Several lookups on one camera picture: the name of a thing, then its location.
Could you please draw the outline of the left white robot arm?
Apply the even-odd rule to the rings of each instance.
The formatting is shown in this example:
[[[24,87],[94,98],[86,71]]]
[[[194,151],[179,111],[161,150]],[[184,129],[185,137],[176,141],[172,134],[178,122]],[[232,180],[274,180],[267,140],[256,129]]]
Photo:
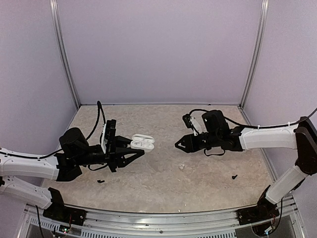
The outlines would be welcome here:
[[[23,200],[41,209],[49,209],[58,220],[69,216],[58,190],[43,188],[20,179],[21,176],[70,182],[82,174],[81,167],[101,165],[116,172],[154,149],[154,138],[142,134],[128,139],[104,128],[101,143],[89,145],[81,130],[71,128],[59,139],[62,152],[40,156],[0,150],[0,193]]]

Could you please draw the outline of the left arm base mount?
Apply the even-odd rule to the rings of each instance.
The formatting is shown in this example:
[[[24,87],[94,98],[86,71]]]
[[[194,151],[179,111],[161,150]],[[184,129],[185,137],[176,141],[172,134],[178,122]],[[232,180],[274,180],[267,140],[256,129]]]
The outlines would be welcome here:
[[[87,211],[72,207],[49,207],[43,211],[43,216],[55,221],[82,226]]]

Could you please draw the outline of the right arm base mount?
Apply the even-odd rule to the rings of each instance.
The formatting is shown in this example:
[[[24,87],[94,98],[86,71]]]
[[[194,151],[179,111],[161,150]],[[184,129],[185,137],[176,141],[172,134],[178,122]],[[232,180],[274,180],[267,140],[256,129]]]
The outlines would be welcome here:
[[[246,225],[272,219],[274,216],[280,215],[276,205],[268,207],[266,205],[252,206],[248,208],[238,209],[236,211],[239,225]]]

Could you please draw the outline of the white earbud charging case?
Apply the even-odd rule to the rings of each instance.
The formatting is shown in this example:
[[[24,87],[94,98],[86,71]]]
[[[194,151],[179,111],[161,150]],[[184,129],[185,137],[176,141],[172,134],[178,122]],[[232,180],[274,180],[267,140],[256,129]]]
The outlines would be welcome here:
[[[153,140],[153,143],[147,143],[144,141],[144,139],[150,138]],[[149,135],[143,135],[143,134],[134,134],[132,136],[132,142],[130,144],[130,147],[132,149],[140,149],[144,150],[146,153],[151,152],[154,149],[154,142],[155,139],[152,136]]]

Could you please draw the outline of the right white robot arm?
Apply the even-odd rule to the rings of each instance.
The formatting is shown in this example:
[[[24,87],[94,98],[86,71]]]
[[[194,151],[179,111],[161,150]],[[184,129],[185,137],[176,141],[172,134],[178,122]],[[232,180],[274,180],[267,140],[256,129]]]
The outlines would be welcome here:
[[[192,134],[184,135],[175,147],[185,153],[208,151],[214,147],[224,152],[242,152],[259,148],[288,148],[297,151],[295,165],[289,168],[274,184],[270,185],[253,209],[258,220],[264,220],[272,213],[274,205],[292,190],[296,189],[308,176],[317,172],[317,130],[309,117],[301,117],[296,122],[271,126],[251,126],[235,123],[229,127],[231,119],[221,110],[203,110],[202,119],[205,132],[190,113],[182,117]]]

